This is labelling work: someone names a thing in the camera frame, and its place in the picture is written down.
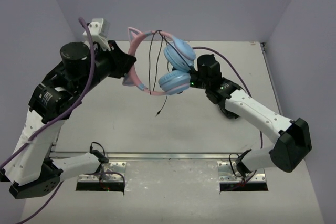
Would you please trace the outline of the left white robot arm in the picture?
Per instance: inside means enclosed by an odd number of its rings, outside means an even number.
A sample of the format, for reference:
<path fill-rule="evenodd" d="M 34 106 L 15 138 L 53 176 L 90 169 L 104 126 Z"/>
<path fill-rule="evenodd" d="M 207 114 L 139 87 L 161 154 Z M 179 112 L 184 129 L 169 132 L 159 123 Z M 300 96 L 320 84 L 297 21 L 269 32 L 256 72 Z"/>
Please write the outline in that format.
<path fill-rule="evenodd" d="M 108 159 L 98 150 L 65 159 L 52 159 L 63 124 L 82 97 L 107 77 L 122 78 L 136 62 L 113 40 L 108 50 L 70 42 L 60 49 L 61 62 L 35 88 L 26 123 L 12 157 L 1 165 L 1 181 L 10 182 L 16 199 L 42 197 L 64 180 L 82 174 L 99 175 Z"/>

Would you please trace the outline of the pink blue cat-ear headphones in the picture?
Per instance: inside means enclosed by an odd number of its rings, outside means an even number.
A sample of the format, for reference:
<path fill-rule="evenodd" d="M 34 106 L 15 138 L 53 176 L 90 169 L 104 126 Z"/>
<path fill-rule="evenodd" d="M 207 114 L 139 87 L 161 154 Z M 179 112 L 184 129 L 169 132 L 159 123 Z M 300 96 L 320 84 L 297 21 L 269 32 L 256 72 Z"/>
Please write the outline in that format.
<path fill-rule="evenodd" d="M 128 87 L 137 87 L 139 90 L 154 96 L 174 95 L 183 92 L 191 85 L 190 73 L 195 70 L 194 61 L 196 54 L 194 49 L 185 41 L 161 30 L 141 32 L 133 27 L 128 27 L 130 48 L 128 54 L 134 56 L 140 43 L 147 37 L 159 34 L 166 41 L 163 50 L 167 62 L 173 70 L 163 75 L 159 80 L 161 91 L 152 91 L 139 79 L 135 66 L 132 66 L 125 75 L 122 84 Z"/>

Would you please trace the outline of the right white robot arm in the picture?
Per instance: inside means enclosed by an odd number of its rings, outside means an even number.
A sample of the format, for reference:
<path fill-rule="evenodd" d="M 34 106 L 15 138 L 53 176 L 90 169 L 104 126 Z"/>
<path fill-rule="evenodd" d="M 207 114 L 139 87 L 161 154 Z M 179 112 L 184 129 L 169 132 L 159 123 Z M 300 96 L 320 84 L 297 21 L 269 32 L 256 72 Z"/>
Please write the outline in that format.
<path fill-rule="evenodd" d="M 222 77 L 214 55 L 197 59 L 191 72 L 191 87 L 204 89 L 208 99 L 229 119 L 241 117 L 266 135 L 272 146 L 246 150 L 235 160 L 237 171 L 245 177 L 261 168 L 278 167 L 291 173 L 312 150 L 308 123 L 284 117 L 254 100 L 246 89 Z"/>

